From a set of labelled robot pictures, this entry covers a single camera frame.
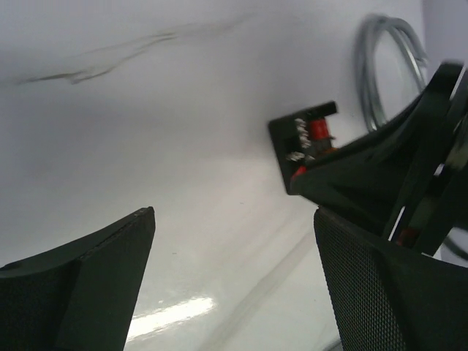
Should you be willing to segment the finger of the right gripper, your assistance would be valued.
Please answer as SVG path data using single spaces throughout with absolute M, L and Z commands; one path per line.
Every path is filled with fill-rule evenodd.
M 357 226 L 433 254 L 467 195 L 467 70 L 445 62 L 378 130 L 308 163 L 294 193 Z

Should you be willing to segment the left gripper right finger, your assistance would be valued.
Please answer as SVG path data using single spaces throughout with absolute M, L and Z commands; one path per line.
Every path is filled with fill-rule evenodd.
M 314 231 L 344 350 L 466 350 L 467 269 L 320 208 Z

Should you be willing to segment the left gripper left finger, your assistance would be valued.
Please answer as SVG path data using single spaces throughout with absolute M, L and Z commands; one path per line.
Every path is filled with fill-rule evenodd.
M 154 239 L 154 210 L 1 267 L 2 350 L 122 350 Z

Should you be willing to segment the black fuse box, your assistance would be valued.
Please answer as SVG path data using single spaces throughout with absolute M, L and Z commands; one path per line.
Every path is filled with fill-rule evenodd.
M 330 101 L 268 122 L 270 139 L 288 195 L 295 194 L 291 186 L 291 177 L 300 166 L 307 166 L 316 158 L 335 150 L 335 137 L 331 135 L 329 128 L 330 137 L 327 140 L 316 141 L 312 139 L 309 122 L 316 118 L 326 119 L 336 113 L 337 104 Z

